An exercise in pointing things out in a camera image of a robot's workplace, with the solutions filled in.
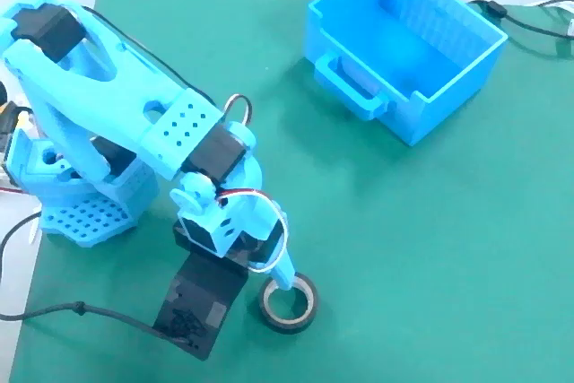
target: black cable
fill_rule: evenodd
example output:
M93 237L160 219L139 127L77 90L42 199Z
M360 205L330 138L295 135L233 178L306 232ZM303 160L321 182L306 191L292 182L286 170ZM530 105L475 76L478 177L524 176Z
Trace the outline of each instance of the black cable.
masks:
M225 106L223 107L223 118L227 117L231 107L239 99L243 99L246 103L245 115L243 116L242 120L243 126L249 126L249 123L251 123L251 117L253 117L253 103L246 95L241 93L235 93L227 100L227 102L225 102Z
M0 107L4 105L7 101L8 101L8 91L6 91L4 83L0 81Z
M4 258L4 249L6 248L6 244L8 244L8 241L14 235L14 233L16 233L16 231L18 231L27 222L30 222L30 221L36 219L37 217L39 217L40 214L41 213L34 213L32 215L29 215L25 219L20 220L8 231L8 233L6 233L4 235L4 238L2 239L2 242L0 243L0 282L2 281L2 261ZM38 309L36 311L29 311L29 312L24 312L22 314L16 314L16 315L6 315L6 314L0 313L0 320L4 321L4 322L24 321L24 320L28 320L31 318L38 318L40 316L45 316L47 314L56 313L58 311L73 311L74 313L76 313L79 316L83 316L85 313L91 313L91 314L97 314L98 316L103 316L106 318L113 318L114 320L117 320L117 321L125 323L129 326L140 329L141 331L144 331L146 334L155 336L157 338L160 338L162 340L165 340L165 341L168 341L172 344L175 344L178 347L180 347L181 344L187 344L186 339L172 338L170 336L163 334L162 332L158 331L157 329L154 329L152 326L149 326L149 325L145 324L144 322L141 322L140 320L137 320L135 318L131 318L129 316L126 316L125 314L118 313L118 312L113 311L111 309L102 309L100 307L93 307L92 305L88 305L81 300L78 300L76 302L67 302L64 304L52 305L50 307L45 307L44 309Z
M215 102L213 101L212 98L210 98L207 93L205 93L203 90L198 89L197 87L195 87L192 83L190 83L189 81L187 81L183 76L181 76L180 74L178 74L178 72L176 72L175 69L173 69L170 65L168 65L167 63L165 63L163 60L161 60L159 57L157 57L155 54L153 54L153 52L151 52L144 44L142 44L141 42L137 41L136 39L132 38L131 36L129 36L128 34L126 34L123 30L119 29L119 27L114 24L113 22L111 22L109 19L107 19L103 14L99 13L98 11L96 11L93 8L90 8L89 6L82 6L83 9L85 9L86 11L88 11L89 13L92 13L93 15L95 15L96 17L98 17L100 20L102 20L103 22L105 22L109 27L111 27L113 30L115 30L117 33L119 33L121 36L123 36L124 38L126 38L127 40L129 40L130 42L132 42L134 45L136 45L138 48L140 48L142 51L144 51L145 53L147 53L149 56L153 57L153 59L155 59L158 63L162 64L167 70L169 70L172 74L174 74L184 85L186 85L186 87L189 87L190 89L192 89L193 91L198 92L199 94L201 94L204 98L206 98L209 103L211 103L212 105L215 106Z
M567 0L549 0L547 2L543 2L542 4L539 4L539 6L544 6L547 4L555 4L555 3L559 3L559 2L565 2L565 1L567 1ZM499 4L497 2L494 2L493 0L491 0L491 1L473 0L473 1L469 2L469 4L478 4L483 9L483 11L485 11L491 17L498 18L498 19L504 18L504 19L508 20L509 22L512 22L512 23L516 24L518 27L521 27L523 29L533 31L535 33L540 33L542 35L554 36L555 38L574 40L574 36L567 35L566 33L559 33L557 31L542 29L540 27L533 26L532 24L528 24L527 22L522 22L518 18L515 18L512 15L509 15L509 11L504 6L502 6L501 4Z
M549 4L560 4L562 2L574 2L574 0L547 0L536 6L548 6Z
M28 107L19 107L13 102L8 102L4 110L0 113L0 135L9 135L16 130L16 126L18 126L18 116L20 116L22 112L33 114L33 111Z

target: green mat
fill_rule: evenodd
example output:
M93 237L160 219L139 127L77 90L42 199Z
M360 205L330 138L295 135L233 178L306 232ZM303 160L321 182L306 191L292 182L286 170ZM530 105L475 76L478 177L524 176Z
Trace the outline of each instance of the green mat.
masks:
M294 336L263 326L262 276L206 362L60 313L23 325L12 382L574 381L569 42L505 26L511 41L484 90L407 148L315 84L301 55L308 1L96 7L218 103L253 100L265 190L289 214L293 260L321 295L315 323ZM570 19L511 12L561 31ZM44 239L28 309L85 300L152 323L186 258L167 190L136 231L94 249Z

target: blue plastic bin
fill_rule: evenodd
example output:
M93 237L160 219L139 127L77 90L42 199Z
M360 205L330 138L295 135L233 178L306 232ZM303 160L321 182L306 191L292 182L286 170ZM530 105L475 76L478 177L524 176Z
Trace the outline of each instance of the blue plastic bin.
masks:
M348 109L413 145L481 89L507 38L459 0L314 0L305 55Z

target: red and white wire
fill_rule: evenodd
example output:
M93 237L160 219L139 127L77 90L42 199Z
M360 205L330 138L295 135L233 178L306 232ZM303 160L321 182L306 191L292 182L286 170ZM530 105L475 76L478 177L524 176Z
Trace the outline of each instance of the red and white wire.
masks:
M254 273L266 273L267 271L271 271L273 268L277 266L277 264L283 257L283 254L287 250L287 239L289 238L289 228L287 226L287 221L285 220L283 213L281 212L279 207L273 202L271 197L266 195L261 190L257 190L256 188L230 188L225 190L224 192L221 192L217 196L217 200L221 201L223 198L230 198L235 196L256 196L260 199L263 199L269 204L269 206L274 211L275 215L277 216L279 222L283 227L283 244L281 245L281 249L279 250L277 257L273 260L273 262L271 262L269 265L265 265L262 268L254 268L252 266L249 267L249 271Z
M23 195L24 192L21 191L19 188L11 188L11 187L0 187L0 192L5 193L16 193L18 195Z

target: robotic arm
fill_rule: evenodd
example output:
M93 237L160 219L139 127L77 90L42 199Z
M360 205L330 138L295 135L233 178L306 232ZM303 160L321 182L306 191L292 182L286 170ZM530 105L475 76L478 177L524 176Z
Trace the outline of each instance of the robotic arm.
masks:
M248 270L271 275L260 293L268 324L290 333L310 324L317 293L295 272L285 213L261 191L250 113L226 123L204 94L182 88L74 3L14 4L0 18L0 54L46 136L16 129L4 157L13 182L42 203L42 230L92 247L136 226L159 193L156 173L179 177L173 232L190 258L155 326L206 358ZM281 319L269 295L292 287L308 308Z

